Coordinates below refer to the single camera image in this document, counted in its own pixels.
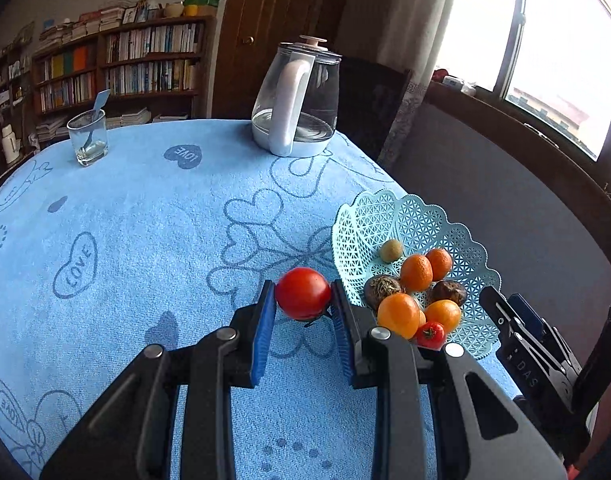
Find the orange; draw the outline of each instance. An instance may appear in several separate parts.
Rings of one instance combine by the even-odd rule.
[[[432,265],[423,254],[408,256],[401,266],[401,284],[408,292],[421,292],[432,284]]]
[[[461,321],[461,308],[450,300],[439,300],[430,303],[425,311],[428,322],[437,321],[443,325],[445,333],[452,332]]]
[[[379,304],[377,324],[411,339],[419,329],[420,310],[419,303],[412,296],[397,292]]]
[[[438,282],[445,278],[452,268],[452,256],[443,248],[431,249],[426,254],[432,266],[432,281]]]

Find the drinking glass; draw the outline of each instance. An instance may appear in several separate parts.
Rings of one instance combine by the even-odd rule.
[[[79,114],[68,121],[67,127],[76,160],[82,166],[90,166],[108,153],[104,110]]]

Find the window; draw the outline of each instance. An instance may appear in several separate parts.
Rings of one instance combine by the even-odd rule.
[[[437,67],[538,118],[582,168],[599,159],[611,122],[611,17],[599,0],[455,0]]]
[[[550,126],[597,160],[611,119],[611,20],[601,3],[525,0],[510,86],[541,101],[541,113],[555,119]]]
[[[515,0],[454,0],[437,65],[492,90],[499,75]]]

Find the tomato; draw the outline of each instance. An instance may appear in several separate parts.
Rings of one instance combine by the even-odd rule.
[[[419,328],[419,302],[402,292],[391,294],[380,304],[377,311],[377,324],[398,335],[410,339]]]
[[[441,323],[430,321],[419,327],[415,334],[417,345],[431,350],[441,350],[445,343],[445,330]]]
[[[281,310],[297,321],[319,317],[330,303],[330,283],[314,269],[295,267],[274,288]]]
[[[435,301],[426,307],[426,319],[441,323],[445,333],[449,334],[461,322],[461,309],[454,301]]]

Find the red tomato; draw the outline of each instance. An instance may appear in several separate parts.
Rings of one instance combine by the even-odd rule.
[[[277,303],[292,319],[309,321],[330,303],[330,284],[314,269],[296,267],[286,272],[274,289]]]
[[[417,338],[417,345],[432,350],[441,350],[445,343],[445,330],[441,323],[430,321],[419,327],[414,335]]]

